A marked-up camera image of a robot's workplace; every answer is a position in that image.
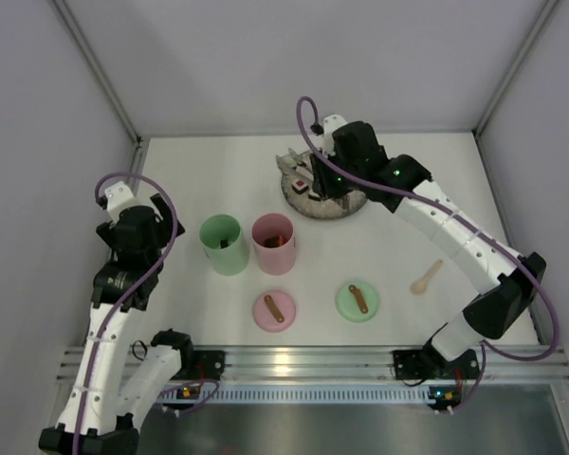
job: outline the cup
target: cup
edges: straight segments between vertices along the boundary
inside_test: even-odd
[[[283,275],[295,264],[297,250],[293,223],[280,213],[268,213],[253,224],[253,249],[259,267],[269,275]]]
[[[232,216],[213,215],[200,227],[200,242],[215,272],[231,276],[248,264],[248,246],[240,223]]]

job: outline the pink cup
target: pink cup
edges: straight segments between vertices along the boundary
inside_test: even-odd
[[[279,236],[284,240],[282,245],[273,248],[264,246],[266,240]],[[268,213],[253,224],[251,238],[257,263],[267,274],[283,275],[293,268],[297,251],[291,220],[280,213]]]

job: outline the gray wall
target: gray wall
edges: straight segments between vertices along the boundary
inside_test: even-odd
[[[46,0],[0,0],[0,453],[35,453],[106,248],[93,187],[132,146]]]
[[[469,130],[542,0],[69,0],[143,134]]]
[[[489,123],[483,145],[513,243],[548,262],[545,284],[569,354],[569,0]]]

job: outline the gray floor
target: gray floor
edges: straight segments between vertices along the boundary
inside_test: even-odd
[[[485,387],[453,417],[380,405],[214,405],[153,411],[138,455],[564,455],[549,388]]]

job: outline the pink plate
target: pink plate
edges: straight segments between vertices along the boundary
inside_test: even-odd
[[[264,297],[268,294],[274,299],[274,303],[283,315],[283,322],[277,321],[267,309]],[[282,332],[288,329],[296,314],[295,301],[283,291],[267,291],[253,303],[253,319],[266,332]]]

